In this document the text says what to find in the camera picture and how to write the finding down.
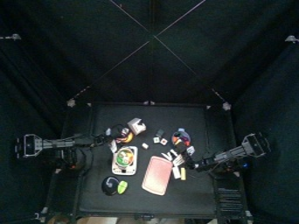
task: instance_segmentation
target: white card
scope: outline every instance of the white card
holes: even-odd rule
[[[175,166],[172,168],[172,175],[174,175],[174,178],[175,179],[179,179],[182,177],[180,170],[179,170],[179,167],[178,166]]]

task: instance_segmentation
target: small box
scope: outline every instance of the small box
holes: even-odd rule
[[[158,130],[156,134],[158,137],[163,138],[164,131],[162,129]]]
[[[159,144],[160,143],[160,138],[158,136],[154,138],[154,143],[155,144]]]
[[[168,141],[163,138],[160,144],[167,145]]]
[[[148,149],[148,145],[146,143],[143,143],[143,148],[147,150]]]
[[[146,131],[146,125],[143,123],[143,120],[139,118],[135,118],[132,121],[130,121],[127,125],[128,125],[128,128],[134,131],[135,135]]]

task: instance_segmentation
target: black fabric wall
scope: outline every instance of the black fabric wall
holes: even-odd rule
[[[234,106],[238,140],[262,130],[274,145],[247,174],[250,206],[298,221],[298,48],[284,42],[298,25],[296,0],[3,0],[0,37],[23,38],[0,39],[4,217],[43,200],[25,206],[41,174],[9,158],[11,142],[57,137],[68,99],[222,103],[215,89]]]
[[[262,131],[272,148],[266,157],[252,160],[246,176],[250,205],[259,216],[271,214],[291,223],[299,222],[298,59],[299,45],[290,45],[234,108],[238,139]]]
[[[3,20],[0,30],[12,32]],[[0,45],[0,222],[29,220],[45,202],[51,171],[39,159],[16,161],[15,139],[61,134],[64,101],[17,43]]]

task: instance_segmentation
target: black tent enclosure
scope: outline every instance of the black tent enclosure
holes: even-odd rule
[[[0,223],[299,222],[298,1],[4,0],[0,12]],[[163,195],[144,187],[152,158],[172,165]],[[127,189],[107,196],[112,176]]]

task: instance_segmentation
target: bowl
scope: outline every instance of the bowl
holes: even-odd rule
[[[127,168],[135,161],[135,153],[130,148],[122,148],[116,154],[116,165]]]

